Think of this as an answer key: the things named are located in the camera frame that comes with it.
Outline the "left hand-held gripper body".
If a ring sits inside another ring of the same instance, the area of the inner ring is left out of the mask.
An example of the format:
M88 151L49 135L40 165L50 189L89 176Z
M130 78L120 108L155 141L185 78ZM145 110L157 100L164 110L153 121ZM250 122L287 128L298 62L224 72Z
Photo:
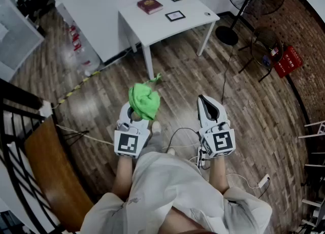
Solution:
M148 128L137 128L126 122L118 121L114 131L114 152L118 156L138 158L150 136Z

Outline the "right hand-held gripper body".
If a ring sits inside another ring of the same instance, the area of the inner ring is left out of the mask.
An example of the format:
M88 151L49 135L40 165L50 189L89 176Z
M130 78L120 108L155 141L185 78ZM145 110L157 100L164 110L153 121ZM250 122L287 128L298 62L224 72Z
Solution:
M210 158L227 156L236 149L235 132L226 120L199 130L201 146Z

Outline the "green microfibre cloth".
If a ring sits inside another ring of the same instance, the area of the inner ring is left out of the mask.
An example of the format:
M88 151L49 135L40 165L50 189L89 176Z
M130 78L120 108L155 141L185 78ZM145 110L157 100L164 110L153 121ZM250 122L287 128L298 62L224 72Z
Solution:
M160 96L149 86L161 78L161 73L145 82L135 83L128 91L128 101L134 112L144 120L154 120L160 107Z

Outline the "person's left forearm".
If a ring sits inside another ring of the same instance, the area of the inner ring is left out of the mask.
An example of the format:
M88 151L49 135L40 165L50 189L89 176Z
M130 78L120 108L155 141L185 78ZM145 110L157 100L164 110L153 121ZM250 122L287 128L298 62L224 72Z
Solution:
M133 184L133 162L130 157L120 156L111 192L126 200Z

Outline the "person's right forearm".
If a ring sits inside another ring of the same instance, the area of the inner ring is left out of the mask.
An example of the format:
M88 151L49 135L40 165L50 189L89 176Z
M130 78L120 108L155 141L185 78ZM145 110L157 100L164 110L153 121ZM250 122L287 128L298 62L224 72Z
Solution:
M230 188L223 156L210 160L209 183L221 194L224 194Z

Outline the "person's grey trousers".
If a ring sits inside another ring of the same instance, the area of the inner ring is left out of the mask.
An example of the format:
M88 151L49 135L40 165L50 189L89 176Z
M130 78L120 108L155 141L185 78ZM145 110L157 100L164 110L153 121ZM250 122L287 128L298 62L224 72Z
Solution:
M153 133L147 145L142 149L140 156L149 152L163 152L163 136L161 133Z

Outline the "white power strip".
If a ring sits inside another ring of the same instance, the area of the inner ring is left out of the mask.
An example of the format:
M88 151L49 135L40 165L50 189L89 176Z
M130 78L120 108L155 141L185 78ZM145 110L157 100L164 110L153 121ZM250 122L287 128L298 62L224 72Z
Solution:
M207 152L204 147L200 146L198 147L197 151L197 166L200 169L201 167L205 166L205 159L207 156Z
M258 182L258 188L262 188L270 180L269 174L265 174L264 177Z

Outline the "yellow black striped floor tape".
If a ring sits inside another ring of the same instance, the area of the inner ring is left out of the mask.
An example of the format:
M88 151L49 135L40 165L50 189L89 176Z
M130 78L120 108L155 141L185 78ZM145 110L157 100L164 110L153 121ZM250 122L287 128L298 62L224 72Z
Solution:
M56 108L58 108L60 105L62 105L71 95L73 95L73 93L75 92L75 91L77 91L78 89L80 89L81 88L81 86L83 85L83 84L85 84L87 81L89 81L92 77L94 77L94 76L96 76L96 75L98 75L98 74L100 74L101 72L100 71L96 71L96 72L94 72L94 73L92 73L91 75L89 75L89 76L87 76L87 77L85 77L79 84L77 84L72 90L70 90L69 92L67 92L65 95L64 95L64 97L62 98L62 99L60 99L59 101L58 101L58 103L52 108L53 110L54 109L56 109Z

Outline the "person's white shirt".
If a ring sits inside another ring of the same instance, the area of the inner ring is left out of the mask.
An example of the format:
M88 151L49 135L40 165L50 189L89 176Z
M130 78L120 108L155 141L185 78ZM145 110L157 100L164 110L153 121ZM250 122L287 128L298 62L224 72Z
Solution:
M264 234L272 215L269 204L238 187L221 194L190 162L149 152L133 165L128 198L104 194L86 214L80 234L158 234L172 207L204 234Z

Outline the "brown wooden bench top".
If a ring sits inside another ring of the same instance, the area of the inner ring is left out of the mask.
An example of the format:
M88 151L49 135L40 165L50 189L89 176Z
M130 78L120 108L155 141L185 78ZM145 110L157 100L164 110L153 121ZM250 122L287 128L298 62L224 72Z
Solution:
M27 138L24 147L51 211L67 231L79 231L93 202L68 159L52 117Z

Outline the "black round side chair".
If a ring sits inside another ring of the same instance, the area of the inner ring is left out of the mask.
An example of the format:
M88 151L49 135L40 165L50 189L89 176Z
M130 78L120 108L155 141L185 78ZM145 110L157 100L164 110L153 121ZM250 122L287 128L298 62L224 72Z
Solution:
M270 52L275 47L279 49L279 52L275 56L272 56ZM261 26L257 27L253 31L249 44L240 48L238 51L240 52L247 48L249 49L250 59L239 70L238 73L240 74L248 67L248 65L252 61L255 61L261 67L268 70L268 72L262 78L259 79L258 82L260 83L265 77L267 77L271 73L272 69L274 68L274 65L282 59L284 53L283 43L273 30ZM262 58L264 55L267 55L271 61L271 65L268 67L263 65Z

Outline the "red plastic crate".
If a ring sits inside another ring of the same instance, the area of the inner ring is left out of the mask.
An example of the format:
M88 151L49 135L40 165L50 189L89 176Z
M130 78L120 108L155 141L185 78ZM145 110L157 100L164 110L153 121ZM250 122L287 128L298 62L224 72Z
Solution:
M280 78L285 77L295 69L303 65L303 60L293 46L288 46L283 53L282 59L274 65L275 71Z

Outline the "person's chest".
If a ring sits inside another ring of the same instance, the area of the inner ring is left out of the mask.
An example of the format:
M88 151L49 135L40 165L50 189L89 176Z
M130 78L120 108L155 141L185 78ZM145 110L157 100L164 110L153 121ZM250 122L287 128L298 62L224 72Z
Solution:
M204 234L207 231L184 213L172 207L166 215L158 234Z

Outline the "white table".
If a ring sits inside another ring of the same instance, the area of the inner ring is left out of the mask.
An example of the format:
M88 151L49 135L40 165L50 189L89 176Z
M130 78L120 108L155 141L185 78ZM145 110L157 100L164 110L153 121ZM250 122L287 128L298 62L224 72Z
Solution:
M197 49L197 56L201 56L216 21L220 20L220 17L200 0L181 0L177 2L171 0L157 1L163 5L163 9L151 15L146 14L136 3L119 9L119 14L124 22L125 33L132 50L134 52L137 51L136 42L132 39L133 35L141 43L149 79L154 78L150 52L151 45L173 35L206 24L207 28ZM181 11L186 18L170 22L165 14L175 11ZM211 16L206 16L205 12L210 13Z

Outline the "maroon hardcover book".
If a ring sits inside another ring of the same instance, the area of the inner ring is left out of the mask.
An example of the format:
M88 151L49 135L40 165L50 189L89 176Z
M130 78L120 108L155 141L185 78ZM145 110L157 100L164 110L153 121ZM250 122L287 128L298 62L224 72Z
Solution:
M137 2L137 6L148 15L163 9L163 5L157 0L141 0Z

